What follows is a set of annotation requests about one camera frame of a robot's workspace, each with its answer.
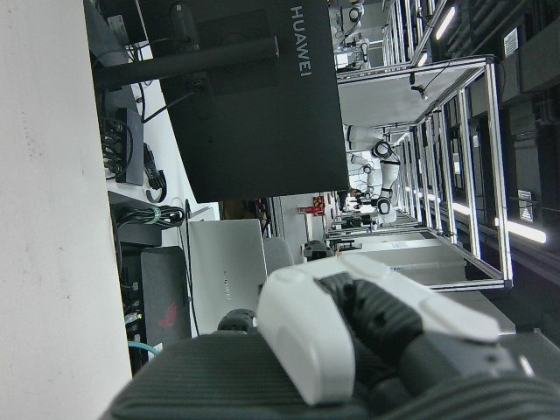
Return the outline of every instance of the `chair backrest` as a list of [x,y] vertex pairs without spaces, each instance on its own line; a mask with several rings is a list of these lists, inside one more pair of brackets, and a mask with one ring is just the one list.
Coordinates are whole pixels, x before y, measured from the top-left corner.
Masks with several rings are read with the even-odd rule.
[[264,238],[262,240],[264,258],[266,260],[266,274],[270,276],[273,271],[294,265],[294,258],[288,244],[282,238]]

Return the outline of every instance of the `huawei logo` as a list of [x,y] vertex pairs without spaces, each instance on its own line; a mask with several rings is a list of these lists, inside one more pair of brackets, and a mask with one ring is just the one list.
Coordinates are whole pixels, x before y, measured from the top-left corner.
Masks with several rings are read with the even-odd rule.
[[227,271],[224,271],[224,292],[226,293],[226,300],[231,300],[231,290],[229,289],[229,276]]

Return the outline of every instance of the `rog logo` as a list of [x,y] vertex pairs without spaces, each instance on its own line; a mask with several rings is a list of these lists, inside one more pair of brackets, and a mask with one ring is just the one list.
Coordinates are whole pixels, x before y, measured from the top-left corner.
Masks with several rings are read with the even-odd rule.
[[165,314],[165,318],[162,318],[158,321],[159,325],[165,329],[174,326],[175,320],[177,319],[178,312],[179,312],[179,308],[177,307],[177,304],[173,302],[172,304],[169,305],[169,308],[167,308],[167,313]]

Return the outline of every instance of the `ceiling light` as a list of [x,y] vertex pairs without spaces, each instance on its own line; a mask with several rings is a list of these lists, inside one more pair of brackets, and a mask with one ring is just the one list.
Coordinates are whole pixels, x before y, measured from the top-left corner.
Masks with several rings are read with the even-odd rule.
[[[493,224],[496,226],[500,225],[498,218],[494,219]],[[522,236],[523,238],[530,239],[531,241],[545,243],[546,234],[542,230],[535,229],[534,227],[529,227],[522,225],[520,223],[515,223],[514,221],[507,221],[507,231],[514,234]]]
[[428,59],[428,53],[427,52],[423,52],[422,55],[420,56],[420,60],[418,61],[418,66],[421,67],[424,64],[426,64],[426,60]]
[[449,9],[447,15],[445,16],[444,21],[441,23],[441,26],[439,26],[439,29],[437,29],[436,40],[439,40],[444,35],[447,26],[449,26],[454,16],[455,16],[455,6]]
[[463,206],[459,203],[453,203],[453,210],[455,210],[457,213],[464,214],[465,216],[471,214],[471,209],[469,207]]

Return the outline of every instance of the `person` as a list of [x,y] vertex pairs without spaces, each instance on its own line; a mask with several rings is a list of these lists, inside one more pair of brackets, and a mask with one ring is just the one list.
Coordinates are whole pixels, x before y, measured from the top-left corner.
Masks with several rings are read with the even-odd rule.
[[341,212],[344,211],[344,205],[347,202],[348,194],[350,195],[350,197],[354,197],[356,199],[362,196],[362,192],[358,188],[350,188],[350,190],[340,190],[337,191],[337,194],[339,196],[339,210]]

